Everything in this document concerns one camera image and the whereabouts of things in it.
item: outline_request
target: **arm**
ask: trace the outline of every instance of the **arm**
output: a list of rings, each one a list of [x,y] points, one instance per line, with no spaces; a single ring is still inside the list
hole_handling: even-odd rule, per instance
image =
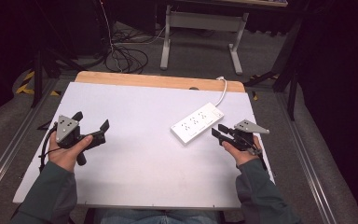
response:
[[[77,201],[76,157],[90,144],[92,136],[69,149],[59,148],[55,139],[54,132],[49,139],[49,162],[10,223],[67,223]]]
[[[261,148],[258,138],[255,146]],[[260,159],[247,151],[239,151],[224,142],[223,147],[235,159],[241,175],[237,177],[236,187],[247,224],[301,223],[301,219],[283,201],[277,187],[269,180]]]

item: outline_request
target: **dark green sleeve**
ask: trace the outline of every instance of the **dark green sleeve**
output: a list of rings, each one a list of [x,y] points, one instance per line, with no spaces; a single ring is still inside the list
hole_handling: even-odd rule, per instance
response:
[[[301,219],[283,201],[277,187],[270,181],[259,159],[238,167],[236,187],[246,224],[301,223]]]
[[[77,201],[75,174],[48,162],[10,223],[67,223]]]

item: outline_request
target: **power outlet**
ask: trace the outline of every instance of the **power outlet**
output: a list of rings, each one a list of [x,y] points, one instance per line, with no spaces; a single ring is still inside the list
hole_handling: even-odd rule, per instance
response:
[[[171,127],[171,132],[187,145],[195,137],[213,126],[224,114],[211,103],[206,104]]]

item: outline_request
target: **jeans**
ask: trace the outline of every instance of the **jeans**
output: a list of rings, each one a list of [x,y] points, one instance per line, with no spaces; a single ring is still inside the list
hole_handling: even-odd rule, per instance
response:
[[[220,216],[217,211],[99,208],[95,210],[94,223],[218,224]]]

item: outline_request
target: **white tabletop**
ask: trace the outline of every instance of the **white tabletop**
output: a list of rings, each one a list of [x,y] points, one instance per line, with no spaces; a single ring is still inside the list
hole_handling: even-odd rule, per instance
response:
[[[221,93],[71,83],[53,120],[82,111],[83,134],[98,131],[106,119],[110,122],[106,143],[86,151],[87,164],[76,166],[77,202],[94,207],[239,208],[235,179],[240,171],[211,130],[185,147],[170,132],[177,121],[216,103]],[[228,127],[243,119],[255,122],[245,92],[227,92],[218,108],[225,114],[219,123]],[[39,175],[40,151],[41,146],[14,203],[24,200]]]

